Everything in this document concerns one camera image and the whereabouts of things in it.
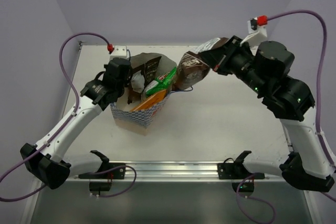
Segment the brown kettle chips bag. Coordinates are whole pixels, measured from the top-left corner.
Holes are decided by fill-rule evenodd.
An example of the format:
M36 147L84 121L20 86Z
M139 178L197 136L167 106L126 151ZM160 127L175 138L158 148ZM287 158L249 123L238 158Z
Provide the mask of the brown kettle chips bag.
M155 79L160 60L161 56L154 53L131 57L132 78L128 86L128 104L141 100L145 87Z
M226 37L216 37L185 52L176 70L173 90L186 90L203 80L209 73L210 67L201 61L199 53L216 49L226 41L228 41Z

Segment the orange snack bag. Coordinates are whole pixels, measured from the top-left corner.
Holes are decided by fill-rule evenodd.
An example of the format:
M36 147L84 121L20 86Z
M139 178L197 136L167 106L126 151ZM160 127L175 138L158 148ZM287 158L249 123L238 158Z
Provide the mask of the orange snack bag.
M130 112L140 111L140 110L147 110L150 107L154 106L155 104L161 102L166 96L166 90L159 91L150 97L148 97L145 101L140 103L138 106L132 108Z

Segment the green chips bag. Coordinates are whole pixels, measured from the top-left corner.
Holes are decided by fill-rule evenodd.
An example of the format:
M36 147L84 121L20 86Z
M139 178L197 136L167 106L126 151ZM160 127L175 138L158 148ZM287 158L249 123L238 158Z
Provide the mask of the green chips bag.
M176 75L177 67L174 67L171 71L158 76L153 81L151 81L144 89L143 95L148 98L151 95L166 90L173 83Z

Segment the blue checkered paper bag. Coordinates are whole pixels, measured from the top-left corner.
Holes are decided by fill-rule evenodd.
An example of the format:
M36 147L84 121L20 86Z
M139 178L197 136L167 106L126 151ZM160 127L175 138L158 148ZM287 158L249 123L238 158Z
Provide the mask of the blue checkered paper bag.
M159 54L161 56L161 60L157 68L155 78L171 71L174 67L177 67L177 63L164 54L156 52L147 52L147 53ZM113 119L115 121L115 124L118 127L124 128L131 132L146 135L148 128L154 121L156 114L164 107L170 95L178 91L179 90L174 91L173 84L171 84L170 87L166 89L166 96L161 102L155 104L154 106L150 107L147 110L130 112L132 108L138 106L147 98L142 93L141 100L128 104L128 87L127 87L125 89L125 94L118 100L118 102L115 102L110 105L110 110Z

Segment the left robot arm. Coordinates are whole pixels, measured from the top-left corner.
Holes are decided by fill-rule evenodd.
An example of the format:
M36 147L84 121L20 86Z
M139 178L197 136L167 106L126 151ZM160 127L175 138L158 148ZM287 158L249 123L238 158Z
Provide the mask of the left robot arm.
M36 144L24 144L20 154L27 170L50 189L60 187L68 177L94 174L104 178L109 172L109 159L99 151L90 151L78 162L65 159L65 154L84 128L110 104L124 94L131 79L129 60L113 58L105 70L88 82L80 92L72 110Z

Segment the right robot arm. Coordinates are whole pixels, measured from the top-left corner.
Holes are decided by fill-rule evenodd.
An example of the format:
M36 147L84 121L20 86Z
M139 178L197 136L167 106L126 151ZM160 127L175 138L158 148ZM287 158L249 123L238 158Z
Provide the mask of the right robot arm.
M232 37L216 49L201 52L200 58L214 72L233 74L256 92L282 124L289 144L287 154L271 159L243 151L233 162L219 165L224 177L264 178L269 174L299 190L329 192L335 168L325 153L327 142L313 120L317 107L310 88L289 76L294 54L276 41L262 42L253 53L247 42Z

